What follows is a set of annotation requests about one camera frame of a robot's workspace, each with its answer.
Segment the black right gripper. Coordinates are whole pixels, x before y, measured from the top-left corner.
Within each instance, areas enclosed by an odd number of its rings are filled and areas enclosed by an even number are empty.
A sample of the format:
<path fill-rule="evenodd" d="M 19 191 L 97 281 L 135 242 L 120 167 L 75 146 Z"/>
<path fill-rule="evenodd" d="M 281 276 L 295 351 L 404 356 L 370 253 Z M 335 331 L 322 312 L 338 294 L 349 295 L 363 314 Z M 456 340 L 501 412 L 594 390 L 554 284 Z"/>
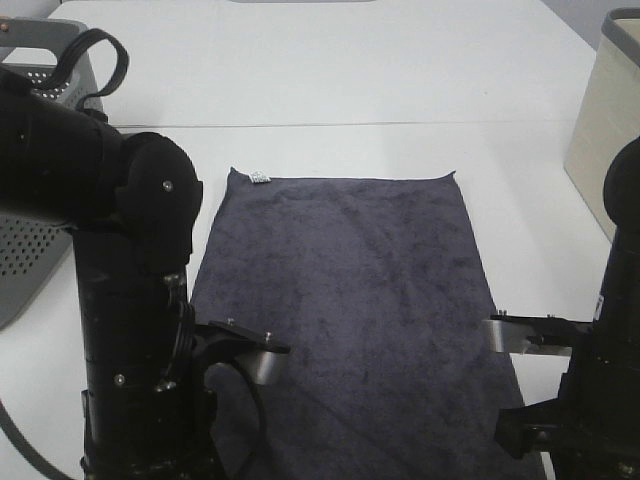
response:
<path fill-rule="evenodd" d="M 500 411 L 495 440 L 515 459 L 549 453 L 558 479 L 637 479 L 639 362 L 573 359 L 556 398 Z"/>

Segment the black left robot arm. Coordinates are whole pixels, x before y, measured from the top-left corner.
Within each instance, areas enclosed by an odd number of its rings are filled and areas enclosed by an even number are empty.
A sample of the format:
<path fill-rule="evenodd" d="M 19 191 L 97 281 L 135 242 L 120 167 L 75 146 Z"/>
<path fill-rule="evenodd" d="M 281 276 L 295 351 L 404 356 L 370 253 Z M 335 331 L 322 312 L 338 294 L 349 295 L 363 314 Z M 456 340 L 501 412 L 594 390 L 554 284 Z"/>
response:
<path fill-rule="evenodd" d="M 1 207 L 71 234 L 87 368 L 83 466 L 181 479 L 203 444 L 187 409 L 186 266 L 203 187 L 156 133 L 124 135 L 1 73 Z"/>

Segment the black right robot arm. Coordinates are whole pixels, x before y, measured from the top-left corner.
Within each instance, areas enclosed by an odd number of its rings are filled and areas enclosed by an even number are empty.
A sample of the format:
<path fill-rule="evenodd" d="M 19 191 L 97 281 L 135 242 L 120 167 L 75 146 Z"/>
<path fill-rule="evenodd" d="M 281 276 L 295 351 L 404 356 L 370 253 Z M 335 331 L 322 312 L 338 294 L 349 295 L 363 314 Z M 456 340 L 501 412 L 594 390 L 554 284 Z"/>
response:
<path fill-rule="evenodd" d="M 494 439 L 512 458 L 549 453 L 559 479 L 639 476 L 639 142 L 603 186 L 616 231 L 591 322 L 511 316 L 483 325 L 495 352 L 567 355 L 556 398 L 503 409 Z"/>

